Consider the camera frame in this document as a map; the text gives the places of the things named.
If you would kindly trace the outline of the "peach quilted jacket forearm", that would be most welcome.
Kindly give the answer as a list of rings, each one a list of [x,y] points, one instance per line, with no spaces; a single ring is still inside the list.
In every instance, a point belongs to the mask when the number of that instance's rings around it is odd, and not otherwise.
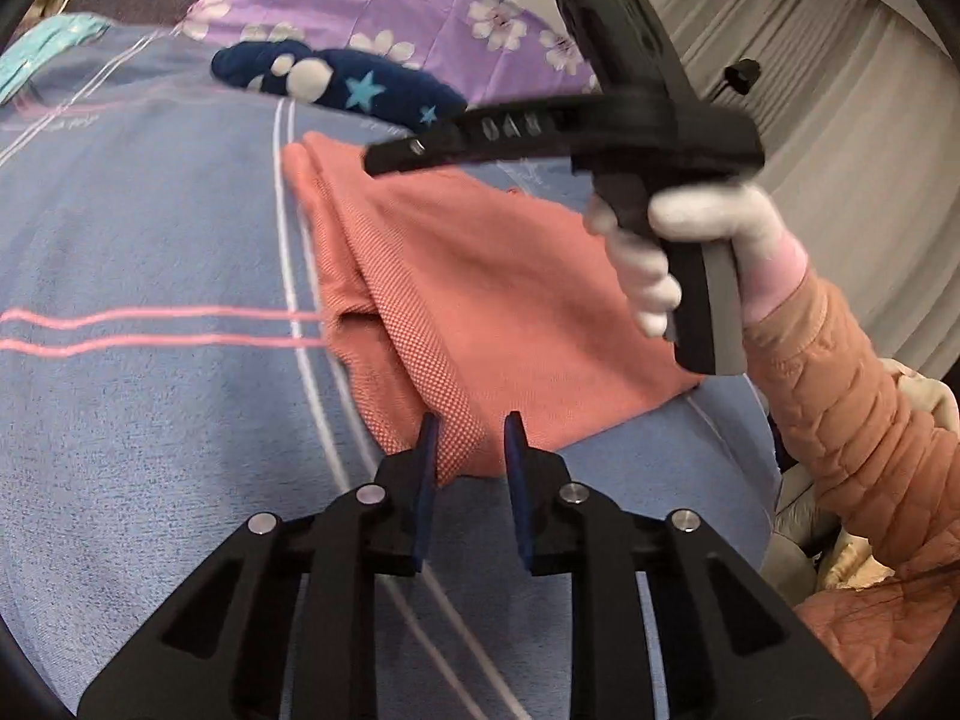
[[[797,608],[882,710],[958,600],[957,434],[911,408],[843,294],[817,273],[747,328],[745,348],[818,505],[892,569],[868,589],[822,590]]]

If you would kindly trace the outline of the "white gloved right hand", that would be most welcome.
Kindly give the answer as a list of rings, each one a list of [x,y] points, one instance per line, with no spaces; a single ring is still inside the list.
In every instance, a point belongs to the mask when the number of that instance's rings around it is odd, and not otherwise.
[[[743,325],[765,319],[799,288],[809,270],[807,250],[784,224],[770,195],[750,184],[701,184],[664,190],[647,205],[647,222],[656,239],[622,229],[612,206],[592,197],[584,227],[604,241],[638,327],[661,338],[682,299],[668,242],[727,242],[737,267]]]

